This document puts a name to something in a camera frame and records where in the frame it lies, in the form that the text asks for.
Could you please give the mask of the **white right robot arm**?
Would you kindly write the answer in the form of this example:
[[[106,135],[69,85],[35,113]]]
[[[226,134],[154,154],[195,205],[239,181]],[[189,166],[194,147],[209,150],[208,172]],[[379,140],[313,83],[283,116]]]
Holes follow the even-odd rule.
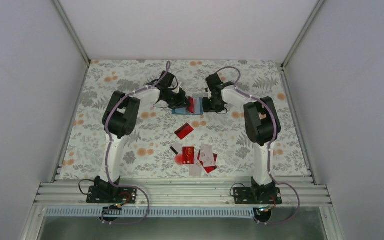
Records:
[[[258,204],[270,197],[270,190],[276,187],[272,174],[272,144],[281,131],[279,117],[270,97],[257,98],[242,91],[232,82],[222,82],[217,73],[209,75],[207,84],[208,97],[203,99],[205,113],[221,113],[226,104],[243,107],[245,131],[253,143],[254,172],[251,179],[251,198]]]

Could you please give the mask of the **blue leather card holder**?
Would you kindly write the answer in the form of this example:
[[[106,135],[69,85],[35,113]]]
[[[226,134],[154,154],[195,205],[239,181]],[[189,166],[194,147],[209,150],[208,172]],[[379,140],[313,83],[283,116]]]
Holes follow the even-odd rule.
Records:
[[[182,116],[200,116],[204,114],[203,99],[199,97],[188,97],[189,106],[183,108],[173,109],[173,115]]]

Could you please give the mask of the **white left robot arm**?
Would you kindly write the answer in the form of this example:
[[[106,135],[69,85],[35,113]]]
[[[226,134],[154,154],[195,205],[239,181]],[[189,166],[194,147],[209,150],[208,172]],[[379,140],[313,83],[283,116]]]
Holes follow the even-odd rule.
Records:
[[[118,181],[120,160],[124,156],[127,138],[135,129],[140,107],[160,101],[167,103],[167,107],[172,110],[191,106],[177,77],[168,71],[163,71],[159,79],[138,90],[113,93],[102,118],[106,132],[106,152],[98,174],[101,180],[114,184]]]

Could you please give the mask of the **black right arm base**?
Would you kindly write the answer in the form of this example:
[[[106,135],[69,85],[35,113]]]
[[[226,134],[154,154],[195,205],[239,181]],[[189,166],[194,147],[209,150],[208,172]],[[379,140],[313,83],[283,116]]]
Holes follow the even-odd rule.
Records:
[[[260,185],[251,178],[251,185],[242,183],[232,185],[229,194],[236,205],[280,205],[283,203],[280,188],[270,180],[268,184]]]

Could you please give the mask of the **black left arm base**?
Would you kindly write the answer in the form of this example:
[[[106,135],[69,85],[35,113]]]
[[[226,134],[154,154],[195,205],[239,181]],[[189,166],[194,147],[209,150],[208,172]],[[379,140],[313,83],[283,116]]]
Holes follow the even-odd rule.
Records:
[[[86,202],[88,204],[134,204],[136,197],[136,188],[115,187],[97,176],[88,189]]]

